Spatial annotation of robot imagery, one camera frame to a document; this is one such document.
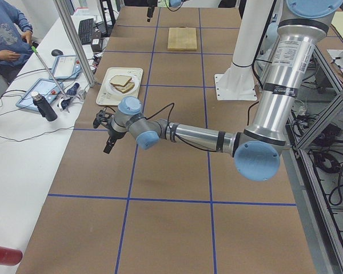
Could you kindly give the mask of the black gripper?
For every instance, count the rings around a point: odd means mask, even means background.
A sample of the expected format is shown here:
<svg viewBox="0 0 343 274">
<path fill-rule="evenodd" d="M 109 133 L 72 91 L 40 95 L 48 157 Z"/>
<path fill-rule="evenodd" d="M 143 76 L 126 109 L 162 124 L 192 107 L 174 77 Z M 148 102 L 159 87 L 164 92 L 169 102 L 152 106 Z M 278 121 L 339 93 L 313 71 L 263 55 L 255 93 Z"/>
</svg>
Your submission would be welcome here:
<svg viewBox="0 0 343 274">
<path fill-rule="evenodd" d="M 114 147 L 116 141 L 118 139 L 122 139 L 125 136 L 126 132 L 119 132 L 115 130 L 112 126 L 110 126 L 108 129 L 108 134 L 109 138 L 106 141 L 105 148 L 103 149 L 103 152 L 106 154 L 110 154 L 110 151 Z"/>
<path fill-rule="evenodd" d="M 153 17 L 155 7 L 149 6 L 147 9 L 147 22 L 151 22 L 151 18 Z"/>
</svg>

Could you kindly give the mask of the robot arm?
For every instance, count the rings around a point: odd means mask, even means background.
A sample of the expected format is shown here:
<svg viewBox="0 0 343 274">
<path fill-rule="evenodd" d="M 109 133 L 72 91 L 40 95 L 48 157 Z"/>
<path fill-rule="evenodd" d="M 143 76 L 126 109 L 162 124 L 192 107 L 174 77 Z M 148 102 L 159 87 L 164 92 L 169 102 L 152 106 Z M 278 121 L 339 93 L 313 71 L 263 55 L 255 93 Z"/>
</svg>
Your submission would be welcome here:
<svg viewBox="0 0 343 274">
<path fill-rule="evenodd" d="M 154 11 L 157 7 L 165 7 L 169 11 L 175 12 L 182 7 L 218 7 L 220 1 L 158 1 L 148 0 L 147 3 L 147 14 L 146 20 L 150 22 L 153 18 Z"/>
<path fill-rule="evenodd" d="M 141 102 L 123 98 L 114 114 L 96 121 L 104 125 L 109 153 L 118 139 L 130 133 L 144 150 L 160 139 L 183 142 L 207 152 L 231 155 L 237 171 L 253 181 L 272 178 L 280 167 L 285 148 L 283 133 L 316 44 L 324 39 L 341 1 L 285 1 L 278 24 L 279 42 L 262 88 L 255 117 L 243 132 L 230 134 L 169 120 L 144 117 Z"/>
</svg>

